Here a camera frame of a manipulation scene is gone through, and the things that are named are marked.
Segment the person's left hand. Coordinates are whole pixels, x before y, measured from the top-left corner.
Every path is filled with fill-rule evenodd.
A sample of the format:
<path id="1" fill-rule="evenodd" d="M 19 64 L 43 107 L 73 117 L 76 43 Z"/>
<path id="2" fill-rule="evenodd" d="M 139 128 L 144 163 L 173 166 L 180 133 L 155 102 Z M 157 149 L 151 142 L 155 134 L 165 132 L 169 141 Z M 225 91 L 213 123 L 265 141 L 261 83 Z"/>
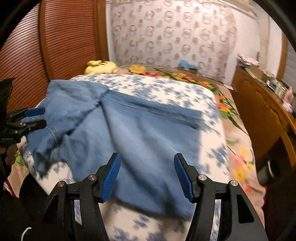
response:
<path id="1" fill-rule="evenodd" d="M 16 153 L 18 151 L 17 145 L 13 144 L 7 148 L 0 147 L 0 153 L 6 154 L 5 162 L 8 166 L 12 166 L 16 161 Z"/>

